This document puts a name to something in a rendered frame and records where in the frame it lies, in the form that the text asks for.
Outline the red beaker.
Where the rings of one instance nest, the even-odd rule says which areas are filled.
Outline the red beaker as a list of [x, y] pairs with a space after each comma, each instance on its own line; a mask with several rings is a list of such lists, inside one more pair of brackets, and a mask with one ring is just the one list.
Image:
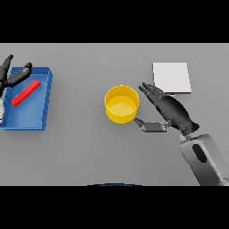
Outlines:
[[11, 100], [13, 106], [18, 106], [25, 98], [27, 98], [34, 90], [41, 85], [38, 79], [34, 79], [28, 86], [26, 86], [15, 98]]

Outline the pale square measuring scale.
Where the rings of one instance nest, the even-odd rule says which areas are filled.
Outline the pale square measuring scale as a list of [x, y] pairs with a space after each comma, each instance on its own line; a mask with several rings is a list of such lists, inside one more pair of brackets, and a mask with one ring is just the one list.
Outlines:
[[153, 81], [167, 94], [191, 94], [186, 63], [153, 63]]

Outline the blue plastic tray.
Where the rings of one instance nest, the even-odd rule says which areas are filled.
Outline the blue plastic tray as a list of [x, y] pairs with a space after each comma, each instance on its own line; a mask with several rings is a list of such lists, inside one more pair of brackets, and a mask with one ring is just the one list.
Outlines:
[[[28, 79], [7, 88], [4, 93], [4, 116], [0, 129], [6, 131], [44, 131], [52, 88], [53, 74], [49, 67], [33, 67]], [[14, 106], [12, 100], [36, 79], [41, 85], [22, 102]]]

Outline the yellow bowl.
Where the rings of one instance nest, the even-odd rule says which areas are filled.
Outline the yellow bowl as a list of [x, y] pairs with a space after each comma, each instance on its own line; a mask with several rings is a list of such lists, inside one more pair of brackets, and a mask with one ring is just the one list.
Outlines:
[[128, 123], [138, 113], [138, 93], [126, 85], [113, 86], [104, 97], [106, 115], [114, 123]]

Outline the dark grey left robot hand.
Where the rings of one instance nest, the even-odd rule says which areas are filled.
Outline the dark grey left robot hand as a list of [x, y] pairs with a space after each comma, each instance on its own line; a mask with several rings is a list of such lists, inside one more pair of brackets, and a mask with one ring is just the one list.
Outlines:
[[2, 65], [0, 65], [0, 97], [4, 90], [8, 87], [13, 88], [24, 80], [28, 79], [32, 72], [32, 63], [26, 63], [18, 72], [10, 77], [7, 76], [13, 55], [5, 58]]

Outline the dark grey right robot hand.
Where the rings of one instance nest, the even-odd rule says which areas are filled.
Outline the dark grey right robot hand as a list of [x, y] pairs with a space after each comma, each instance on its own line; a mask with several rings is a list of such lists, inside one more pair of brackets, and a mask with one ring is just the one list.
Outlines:
[[163, 90], [145, 82], [139, 86], [139, 89], [165, 119], [165, 123], [146, 123], [135, 118], [134, 122], [144, 132], [167, 132], [169, 127], [173, 127], [180, 131], [182, 136], [188, 136], [199, 128], [199, 125], [192, 121], [185, 107], [175, 98], [167, 96]]

